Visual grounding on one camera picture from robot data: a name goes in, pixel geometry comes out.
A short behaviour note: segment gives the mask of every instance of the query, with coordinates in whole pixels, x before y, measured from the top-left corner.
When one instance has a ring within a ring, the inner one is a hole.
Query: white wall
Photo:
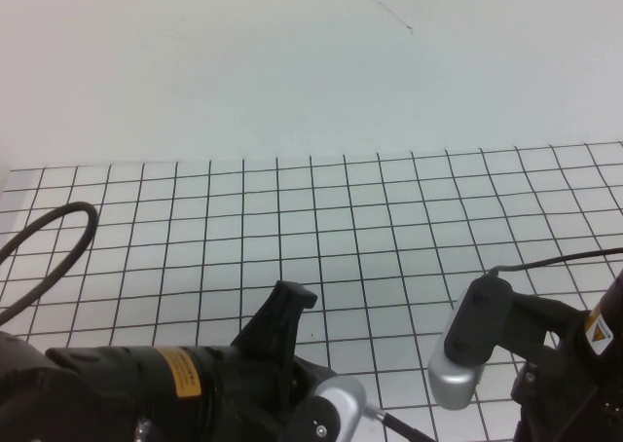
[[[0,0],[0,144],[23,167],[610,140],[621,19],[621,0]]]

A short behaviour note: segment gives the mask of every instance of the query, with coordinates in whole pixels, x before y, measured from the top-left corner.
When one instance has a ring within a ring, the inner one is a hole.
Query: grid paper
[[[440,441],[506,441],[521,359],[497,350],[472,403],[448,412],[432,400],[428,358],[484,269],[623,244],[623,144],[19,170],[0,197],[0,245],[74,201],[99,210],[92,246],[2,330],[39,350],[228,345],[278,278],[298,281],[318,296],[298,355],[353,375]],[[0,267],[0,308],[85,222],[67,216]],[[622,268],[618,256],[502,276],[592,308]],[[363,421],[354,440],[402,439]]]

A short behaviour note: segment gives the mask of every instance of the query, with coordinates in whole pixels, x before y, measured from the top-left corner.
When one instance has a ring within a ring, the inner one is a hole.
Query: orange label
[[[175,381],[175,392],[179,398],[202,394],[202,383],[191,356],[181,348],[155,348],[166,360]]]

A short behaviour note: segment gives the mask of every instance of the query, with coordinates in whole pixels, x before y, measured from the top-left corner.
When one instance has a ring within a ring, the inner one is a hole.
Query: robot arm
[[[516,442],[618,441],[623,437],[623,274],[591,312],[512,291],[496,272],[458,303],[428,365],[437,403],[470,402],[495,346],[527,364],[511,391],[522,406]],[[555,333],[555,349],[544,345]]]

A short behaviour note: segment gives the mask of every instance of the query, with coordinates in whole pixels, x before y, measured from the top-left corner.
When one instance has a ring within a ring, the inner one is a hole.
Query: black grid line
[[[350,193],[350,186],[348,184],[348,167],[347,167],[347,159],[344,158],[344,176],[347,181],[347,190],[348,190],[348,201],[350,202],[350,219],[352,221],[352,226],[356,228],[356,223],[354,219],[354,210],[352,208],[352,194]],[[377,392],[379,393],[379,401],[381,402],[381,406],[383,406],[383,395],[381,393],[381,383],[379,382],[379,372],[377,368],[377,354],[374,350],[374,342],[372,340],[372,324],[370,323],[370,310],[368,309],[368,299],[366,295],[366,288],[363,284],[363,268],[361,266],[361,256],[359,255],[359,239],[355,233],[354,236],[354,247],[355,253],[357,255],[357,266],[359,268],[359,281],[361,282],[361,294],[363,295],[363,307],[365,308],[366,322],[368,326],[368,344],[370,345],[370,350],[372,350],[372,366],[374,368],[375,373],[375,381],[377,384]],[[387,428],[383,427],[383,436],[385,438],[385,442],[387,442]]]
[[[519,150],[517,150],[517,156],[519,158],[519,163],[522,166],[522,169],[525,170],[524,161],[522,159],[522,156],[521,156],[521,153],[519,152]],[[526,179],[528,179],[528,184],[530,184],[530,188],[534,192],[534,187],[532,186],[532,182],[530,181],[530,178],[528,177],[527,174],[526,174]],[[545,210],[543,209],[543,204],[541,203],[541,200],[538,197],[536,197],[536,203],[538,203],[538,207],[540,208],[541,213],[544,215],[545,214]],[[558,240],[556,239],[556,235],[554,235],[554,230],[552,230],[552,225],[550,224],[550,222],[549,222],[549,220],[547,219],[546,216],[544,218],[545,218],[545,223],[547,224],[547,229],[549,230],[549,232],[552,235],[552,239],[554,240],[554,243],[556,244],[556,248],[558,249],[559,254],[563,255],[563,250],[561,249],[561,245],[559,244]],[[567,268],[567,272],[568,272],[569,276],[571,277],[571,281],[573,282],[573,287],[575,288],[575,291],[579,295],[579,297],[580,297],[580,299],[582,301],[582,304],[584,305],[584,307],[586,309],[588,309],[586,307],[586,302],[584,301],[584,298],[580,294],[580,290],[579,290],[579,288],[577,286],[577,282],[575,281],[575,276],[573,275],[571,269],[568,266],[568,262],[565,262],[565,267]]]
[[[44,172],[45,171],[42,170],[41,174],[39,175],[39,181],[37,182],[37,188],[35,189],[35,196],[32,199],[32,203],[30,204],[30,210],[28,211],[28,215],[26,217],[26,226],[30,222],[30,215],[32,213],[32,207],[35,205],[35,201],[37,200],[37,197],[39,196],[39,189],[41,188],[41,182],[43,181],[43,174],[44,174]],[[0,301],[2,301],[2,298],[4,296],[4,292],[7,289],[7,282],[11,278],[11,271],[13,270],[13,265],[15,263],[16,258],[18,257],[18,254],[19,254],[19,247],[16,249],[16,251],[13,253],[13,255],[11,257],[9,257],[9,259],[11,259],[11,264],[9,265],[9,270],[7,271],[7,279],[3,283],[2,291],[0,291]]]
[[[389,217],[389,226],[391,227],[391,238],[393,240],[393,246],[394,246],[394,249],[395,249],[395,252],[396,252],[396,259],[398,261],[398,271],[400,272],[400,280],[402,282],[402,289],[403,289],[403,293],[405,295],[405,301],[406,301],[406,303],[408,305],[407,306],[407,310],[409,312],[409,320],[411,321],[411,330],[413,331],[414,341],[416,343],[416,354],[418,355],[418,362],[420,363],[420,367],[421,367],[421,379],[424,382],[424,392],[426,394],[426,402],[428,403],[428,407],[429,407],[428,411],[429,411],[429,414],[430,414],[430,420],[432,421],[432,431],[433,431],[433,434],[435,436],[435,439],[439,439],[439,434],[438,434],[438,431],[437,431],[437,425],[435,424],[435,418],[433,417],[433,414],[432,414],[432,407],[430,406],[432,401],[433,401],[433,399],[430,397],[430,392],[428,390],[428,386],[426,385],[426,376],[425,376],[425,373],[423,371],[424,363],[422,362],[422,359],[421,359],[420,345],[418,344],[418,338],[417,338],[418,337],[418,331],[416,330],[416,325],[415,325],[415,322],[413,320],[413,311],[411,309],[411,306],[409,305],[409,292],[407,291],[407,283],[405,281],[404,271],[403,271],[403,268],[402,268],[402,260],[400,259],[400,251],[398,249],[398,241],[396,239],[396,231],[395,231],[394,226],[393,226],[393,221],[392,221],[392,217],[391,217],[391,211],[389,210],[389,202],[388,202],[388,199],[387,199],[387,189],[385,187],[385,180],[383,178],[383,165],[381,164],[381,158],[379,157],[379,154],[377,154],[377,158],[379,159],[379,173],[381,175],[381,183],[383,184],[383,193],[384,193],[384,196],[385,196],[385,204],[387,206],[387,216]]]
[[[145,174],[145,165],[143,165],[141,167],[140,170],[140,181],[138,182],[138,193],[136,195],[136,206],[134,207],[134,216],[133,216],[133,222],[136,221],[136,214],[138,213],[138,201],[140,201],[140,192],[143,188],[143,174]],[[124,269],[121,270],[121,287],[119,288],[119,296],[117,297],[117,305],[115,307],[115,317],[113,319],[113,326],[112,326],[112,331],[110,332],[110,340],[108,342],[108,346],[111,346],[113,343],[113,339],[115,337],[115,326],[117,325],[117,317],[119,316],[119,307],[121,306],[121,300],[122,300],[122,295],[124,294],[124,286],[126,286],[126,273],[128,272],[128,260],[129,260],[129,254],[130,254],[130,249],[131,249],[131,244],[132,244],[132,237],[134,236],[134,223],[132,222],[132,226],[130,227],[129,230],[129,242],[128,242],[128,251],[126,252],[126,262],[124,263]]]
[[[414,157],[413,152],[411,152],[411,160],[413,161],[413,170],[416,172],[416,178],[418,179],[418,190],[421,193],[423,198],[423,190],[421,189],[420,179],[418,178],[418,164],[416,163],[416,158]],[[426,214],[426,223],[428,225],[428,231],[430,232],[430,238],[432,239],[432,245],[435,249],[435,255],[437,256],[437,262],[439,263],[439,272],[441,272],[441,277],[444,280],[444,287],[446,288],[446,295],[448,296],[448,301],[450,301],[450,307],[454,310],[455,304],[452,300],[452,295],[450,294],[450,288],[448,287],[448,281],[446,280],[446,275],[444,273],[444,264],[441,262],[441,254],[439,253],[439,246],[437,245],[437,240],[435,239],[435,232],[432,229],[432,223],[430,221],[430,213],[428,213],[428,206],[425,202],[423,203],[424,213]]]
[[[111,171],[111,166],[108,167],[108,171],[106,172],[106,181],[108,181],[108,179],[110,178],[110,171]],[[106,197],[106,187],[104,187],[104,193],[102,194],[102,201],[104,201],[104,198]],[[97,212],[97,220],[99,220],[99,217],[101,216],[101,209]],[[92,256],[92,252],[93,252],[93,242],[91,243],[91,245],[89,246],[89,250],[87,252],[87,262],[86,262],[86,266],[85,266],[85,271],[84,274],[81,275],[82,280],[80,281],[80,290],[78,291],[78,298],[76,300],[76,309],[74,310],[73,313],[73,317],[71,318],[71,329],[69,331],[69,334],[67,335],[67,344],[66,346],[69,346],[69,343],[71,341],[71,336],[72,336],[72,330],[76,324],[76,317],[78,316],[78,308],[80,308],[80,300],[82,298],[82,292],[85,288],[85,281],[87,280],[87,274],[89,271],[89,262],[91,260],[91,256]]]
[[[310,182],[311,182],[311,201],[313,204],[313,224],[315,227],[315,248],[316,248],[316,262],[318,263],[318,280],[320,281],[320,296],[322,299],[322,325],[324,326],[324,338],[326,339],[325,349],[327,353],[327,365],[331,367],[331,352],[329,350],[329,326],[327,322],[327,303],[326,296],[324,294],[324,285],[325,281],[322,275],[322,264],[321,264],[321,252],[320,252],[320,232],[318,231],[318,213],[316,209],[316,201],[315,201],[315,189],[313,188],[313,166],[312,166],[312,157],[310,157]]]
[[[177,176],[178,164],[175,164],[175,176]],[[173,194],[175,194],[175,187],[177,185],[177,178],[173,179]],[[171,239],[171,223],[173,222],[173,202],[171,202],[171,212],[168,225],[166,226],[166,244],[165,244],[165,260],[163,262],[163,274],[160,278],[160,293],[158,294],[158,305],[156,306],[156,326],[154,327],[154,335],[152,336],[152,346],[156,343],[156,334],[158,333],[158,318],[160,317],[160,306],[163,303],[163,289],[165,288],[165,274],[166,274],[166,258],[168,255],[168,242]]]
[[[242,193],[244,194],[244,160],[242,160]],[[240,211],[240,304],[239,308],[239,330],[242,330],[242,286],[244,285],[244,195],[242,195],[242,209]]]
[[[576,147],[583,147],[586,145],[589,146],[596,146],[596,145],[615,145],[615,144],[623,144],[623,142],[619,141],[619,140],[609,140],[609,141],[604,141],[604,142],[591,142],[591,143],[568,143],[568,144],[557,144],[556,148],[576,148]],[[535,147],[519,147],[520,151],[529,151],[529,150],[547,150],[548,148],[550,148],[550,145],[545,145],[545,146],[535,146]],[[487,154],[497,154],[497,153],[511,153],[514,150],[512,149],[489,149],[486,150],[485,153]],[[453,152],[450,153],[450,156],[452,157],[461,157],[461,156],[468,156],[468,155],[478,155],[480,153],[480,151],[459,151],[459,152]],[[446,156],[446,151],[441,152],[439,154],[433,153],[433,154],[427,154],[427,155],[417,155],[416,158],[418,160],[425,160],[425,159],[429,159],[429,158],[444,158]],[[374,156],[370,156],[370,160],[366,160],[366,161],[360,161],[360,162],[348,162],[349,165],[357,165],[357,164],[366,164],[366,163],[374,163],[377,160],[376,158],[376,154]],[[383,158],[384,162],[391,162],[391,161],[400,161],[400,160],[410,160],[410,157],[404,157],[404,158],[389,158],[389,159],[385,159]],[[201,162],[178,162],[178,163],[201,163]],[[327,165],[315,165],[315,166],[341,166],[342,163],[333,163],[333,164],[327,164]],[[68,167],[74,167],[74,166],[41,166],[41,167],[23,167],[23,168],[17,168],[17,169],[13,169],[13,172],[25,172],[25,171],[37,171],[37,170],[43,170],[43,169],[63,169],[63,168],[68,168]],[[287,169],[300,169],[300,168],[306,168],[307,166],[289,166]],[[263,172],[263,171],[273,171],[274,169],[252,169],[249,170],[248,172]],[[240,173],[240,171],[223,171],[223,172],[215,172],[214,175],[221,175],[221,174],[236,174],[236,173]],[[180,177],[194,177],[194,176],[205,176],[206,174],[194,174],[192,176],[180,176]],[[150,180],[159,180],[159,179],[169,179],[169,178],[154,178],[154,179],[150,179]]]
[[[78,174],[78,168],[75,168],[74,170],[74,176],[73,176],[73,182],[76,182],[76,175]],[[73,191],[73,184],[71,189],[69,189],[69,195],[67,196],[67,203],[69,203],[69,201],[71,200],[71,193]],[[60,224],[58,225],[58,230],[56,231],[56,235],[55,235],[55,243],[54,246],[52,248],[52,252],[56,251],[56,245],[58,244],[58,237],[60,236],[60,230],[62,229],[62,224],[65,221],[65,217],[62,217],[60,219]],[[46,276],[50,274],[50,270],[52,268],[52,262],[54,260],[54,256],[53,254],[50,254],[50,261],[48,262],[48,267],[46,269]],[[32,333],[32,328],[34,327],[35,324],[35,319],[37,318],[37,312],[39,311],[39,305],[41,304],[41,298],[37,299],[37,301],[35,301],[35,311],[34,314],[32,315],[32,319],[30,320],[30,326],[28,327],[28,335],[30,335]]]
[[[542,148],[538,148],[536,150],[547,150],[549,149],[549,147],[542,147]],[[443,154],[443,155],[437,155],[437,156],[431,156],[431,157],[405,157],[405,158],[396,158],[396,159],[389,159],[389,160],[381,160],[382,163],[391,163],[391,162],[409,162],[413,159],[415,159],[416,161],[418,160],[425,160],[425,159],[439,159],[439,158],[446,158],[449,157],[450,159],[452,159],[452,157],[458,157],[458,156],[477,156],[478,152],[476,153],[469,153],[469,154],[462,154],[462,155],[453,155],[453,154]],[[377,160],[370,160],[367,162],[354,162],[354,163],[347,163],[347,166],[360,166],[360,165],[368,165],[370,163],[375,163]],[[332,164],[332,165],[313,165],[312,167],[337,167],[337,166],[342,166],[342,163],[337,163],[337,164]],[[623,162],[621,163],[605,163],[605,164],[601,164],[601,167],[608,167],[608,166],[623,166]],[[561,167],[561,170],[565,171],[565,170],[569,170],[569,169],[589,169],[589,168],[593,168],[593,165],[578,165],[578,166],[565,166],[565,167]],[[257,173],[257,172],[279,172],[279,171],[289,171],[291,169],[307,169],[307,166],[295,166],[295,167],[287,167],[287,168],[281,168],[281,169],[247,169],[245,171],[245,173]],[[547,168],[547,169],[530,169],[527,172],[528,173],[539,173],[539,172],[549,172],[552,171],[553,169],[551,168]],[[507,172],[491,172],[491,173],[475,173],[475,174],[458,174],[454,177],[454,179],[468,179],[468,178],[473,178],[473,177],[479,177],[479,176],[487,176],[487,175],[491,175],[491,176],[501,176],[501,175],[506,175],[506,174],[523,174],[524,171],[507,171]],[[216,173],[216,174],[212,174],[213,176],[228,176],[228,175],[233,175],[233,174],[242,174],[242,171],[232,171],[232,172],[220,172],[220,173]],[[202,177],[202,176],[207,176],[207,174],[199,174],[199,175],[192,175],[192,176],[171,176],[171,177],[159,177],[159,178],[153,178],[153,179],[148,179],[150,182],[152,181],[170,181],[172,179],[178,179],[178,180],[183,180],[183,179],[193,179],[193,178],[197,178],[197,177]],[[444,179],[453,179],[451,177],[447,177],[447,176],[438,176],[438,177],[425,177],[422,178],[421,181],[439,181],[439,180],[444,180]],[[109,184],[129,184],[129,183],[138,183],[140,182],[139,179],[129,179],[129,180],[124,180],[124,181],[115,181],[115,182],[110,182]],[[409,179],[405,179],[404,181],[395,181],[395,182],[410,182]],[[92,186],[103,186],[105,183],[104,182],[93,182],[93,183],[89,183],[89,184],[76,184],[75,187],[92,187]],[[373,185],[373,184],[378,184],[376,182],[364,182],[364,183],[356,183],[356,184],[351,184],[351,187],[356,187],[356,186],[367,186],[367,185]],[[58,185],[58,186],[51,186],[51,187],[45,187],[42,189],[69,189],[71,187],[74,187],[73,184],[65,184],[65,185]],[[323,188],[323,187],[346,187],[346,186],[320,186],[318,187],[319,189]],[[292,189],[281,189],[282,191],[298,191],[300,189],[304,189],[304,188],[292,188]],[[5,193],[18,193],[18,192],[29,192],[29,191],[33,191],[33,188],[25,188],[25,189],[7,189],[4,192]],[[261,194],[263,192],[272,192],[272,189],[269,190],[261,190],[261,191],[248,191],[247,194]],[[214,196],[214,197],[224,197],[224,196],[228,196],[231,194],[220,194],[219,196]]]
[[[450,155],[448,154],[448,152],[446,152],[446,156],[448,157],[448,167],[450,168],[450,174],[453,176],[453,181],[455,183],[455,188],[457,189],[457,194],[458,194],[458,201],[460,202],[460,206],[463,210],[463,214],[465,215],[465,219],[467,220],[467,229],[469,230],[469,235],[471,236],[471,240],[474,243],[474,245],[476,244],[476,238],[474,238],[474,232],[472,230],[471,227],[471,223],[469,220],[469,217],[467,216],[467,210],[465,209],[465,203],[463,202],[463,200],[460,198],[460,191],[458,189],[458,184],[457,184],[457,180],[455,179],[455,172],[452,168],[452,160],[450,159]],[[483,273],[485,272],[485,264],[483,262],[483,258],[480,255],[480,250],[478,250],[478,246],[475,247],[476,250],[476,255],[478,256],[478,262],[480,263],[480,268],[483,270]],[[476,390],[475,394],[474,394],[474,399],[476,400],[476,407],[478,408],[478,413],[480,414],[480,420],[483,424],[483,428],[485,429],[485,437],[487,438],[487,440],[490,440],[489,437],[489,431],[487,430],[487,424],[485,423],[485,415],[483,414],[483,408],[480,404],[480,397],[478,396],[478,390]]]
[[[413,180],[413,181],[400,181],[402,182],[411,182],[414,184],[419,183],[420,181],[417,180]],[[359,186],[364,186],[364,185],[375,185],[375,186],[379,186],[379,183],[374,183],[374,184],[359,184]],[[607,186],[609,188],[619,188],[619,187],[623,187],[623,184],[612,184]],[[335,188],[340,188],[340,189],[346,189],[346,186],[331,186],[331,189],[335,189]],[[594,187],[582,187],[581,190],[591,190],[591,189],[604,189],[605,186],[594,186]],[[300,190],[300,189],[282,189],[283,191],[290,191],[290,190]],[[566,192],[570,192],[570,191],[576,191],[577,189],[550,189],[550,190],[542,190],[542,191],[523,191],[523,192],[516,192],[516,193],[509,193],[509,194],[502,194],[500,195],[500,197],[505,197],[505,198],[509,198],[509,197],[513,197],[513,196],[524,196],[524,195],[538,195],[538,194],[553,194],[553,193],[566,193]],[[263,191],[263,192],[255,192],[253,194],[262,194],[262,193],[276,193],[276,191]],[[218,197],[229,197],[229,196],[241,196],[242,193],[239,194],[228,194],[227,196],[211,196],[212,198],[216,199]],[[486,195],[486,196],[466,196],[466,197],[461,197],[462,200],[464,201],[472,201],[472,200],[479,200],[479,199],[490,199],[494,196],[492,195]],[[196,199],[205,199],[205,196],[201,196],[201,197],[184,197],[184,198],[177,198],[177,199],[155,199],[155,200],[150,200],[150,201],[142,201],[141,203],[150,203],[150,202],[175,202],[175,201],[183,201],[183,200],[196,200]],[[452,201],[458,201],[458,198],[443,198],[443,199],[428,199],[426,200],[428,203],[433,203],[433,202],[452,202]],[[134,203],[134,201],[131,202],[120,202],[120,203],[104,203],[101,206],[108,206],[108,205],[125,205],[125,204],[129,204],[129,203]],[[401,205],[401,204],[410,204],[410,203],[423,203],[423,201],[412,201],[412,202],[392,202],[389,203],[390,205]],[[362,204],[358,204],[357,206],[385,206],[385,203],[362,203]],[[96,208],[100,208],[100,204],[97,204],[95,206]],[[348,205],[339,205],[339,206],[332,206],[332,207],[326,207],[326,208],[318,208],[317,211],[330,211],[330,210],[335,210],[335,209],[348,209],[349,206]],[[52,207],[50,208],[36,208],[37,210],[51,210],[53,209]],[[560,211],[560,212],[547,212],[547,213],[542,213],[545,216],[556,216],[556,215],[569,215],[569,214],[582,214],[582,213],[604,213],[604,212],[608,212],[608,211],[614,211],[616,210],[616,208],[600,208],[600,209],[594,209],[594,210],[577,210],[577,211]],[[281,213],[297,213],[297,212],[304,212],[304,211],[310,211],[309,208],[300,208],[300,209],[291,209],[291,210],[282,210]],[[0,213],[19,213],[19,212],[24,212],[24,213],[30,213],[31,210],[29,209],[20,209],[20,210],[10,210],[10,211],[5,211],[5,212],[0,212]],[[253,212],[253,213],[247,213],[247,215],[252,214],[252,215],[277,215],[276,211],[261,211],[261,212]],[[232,217],[232,216],[241,216],[240,213],[231,213],[231,214],[223,214],[223,215],[210,215],[208,216],[208,218],[228,218],[228,217]],[[529,214],[529,213],[518,213],[515,215],[507,215],[507,218],[522,218],[522,217],[526,217],[526,216],[533,216],[533,214]],[[488,216],[488,217],[482,217],[482,218],[471,218],[472,220],[491,220],[491,219],[501,219],[504,218],[502,216]],[[203,220],[203,217],[181,217],[181,218],[175,218],[175,220]],[[159,221],[168,221],[168,218],[156,218],[156,219],[149,219],[149,220],[136,220],[134,222],[129,222],[129,221],[124,221],[124,222],[115,222],[115,223],[104,223],[101,226],[121,226],[121,225],[140,225],[143,223],[155,223],[155,222],[159,222]],[[460,220],[452,220],[452,221],[432,221],[430,222],[430,224],[435,225],[435,224],[443,224],[443,223],[454,223],[455,221],[460,221]],[[75,229],[75,228],[79,228],[77,227],[71,227],[71,228],[64,228],[64,229]],[[43,228],[41,231],[55,231],[57,230],[57,228]],[[16,235],[17,233],[19,233],[19,231],[8,231],[8,232],[0,232],[0,235]]]
[[[591,160],[593,161],[593,165],[597,169],[597,172],[600,174],[600,178],[604,182],[604,185],[607,187],[607,190],[610,192],[610,196],[614,200],[614,203],[616,203],[616,206],[618,206],[618,208],[621,211],[621,213],[623,213],[623,209],[621,207],[621,204],[619,203],[617,198],[614,197],[614,193],[612,193],[612,188],[610,186],[608,186],[608,184],[605,182],[604,174],[602,173],[602,168],[601,168],[601,166],[605,166],[605,165],[598,165],[597,164],[597,161],[595,160],[595,156],[593,155],[593,152],[591,151],[591,147],[589,145],[586,145],[586,150],[588,151],[588,154],[591,156]],[[554,153],[556,153],[556,149],[554,147],[552,147],[552,151]]]
[[[554,158],[556,159],[556,164],[558,165],[558,167],[560,167],[560,161],[558,159],[558,155],[556,155],[556,151],[554,150],[554,147],[551,147],[551,151],[552,154],[554,155]],[[600,173],[600,178],[604,181],[604,177],[602,176],[602,173],[599,171]],[[575,194],[575,191],[573,191],[571,189],[571,185],[568,183],[568,179],[565,176],[565,174],[563,173],[563,178],[565,179],[565,183],[568,185],[569,189],[571,190],[571,194],[573,195],[573,199],[575,200],[575,203],[577,203],[577,206],[581,206],[579,200],[577,199],[577,195]],[[612,192],[609,190],[608,188],[608,192],[610,193],[610,196],[612,197],[612,199],[614,200],[614,202],[616,203],[616,198],[612,195]],[[593,237],[593,239],[595,240],[595,243],[597,244],[597,247],[599,249],[602,248],[602,243],[600,242],[600,240],[597,238],[597,236],[595,236],[595,231],[593,230],[593,227],[591,226],[591,224],[588,221],[588,218],[586,217],[586,213],[584,211],[581,211],[581,215],[584,218],[584,222],[586,223],[586,226],[588,226],[589,231],[591,232],[591,236]],[[607,265],[608,269],[610,270],[610,272],[612,273],[612,277],[616,278],[617,273],[614,271],[614,269],[612,268],[612,266],[610,265],[610,262],[607,260],[606,257],[604,257],[605,260],[605,264]]]
[[[203,254],[202,254],[202,259],[204,263],[205,263],[205,251],[207,248],[207,229],[208,229],[207,213],[210,210],[210,188],[212,187],[212,181],[210,180],[211,172],[212,172],[212,162],[208,163],[208,166],[207,166],[207,200],[205,201],[205,227],[203,229]],[[200,275],[200,285],[199,285],[200,291],[203,290],[204,281],[205,281],[205,268],[202,268],[202,273]],[[199,344],[199,335],[201,333],[199,324],[202,318],[202,299],[203,299],[203,295],[200,294],[199,304],[197,308],[197,331],[195,334],[195,345]]]

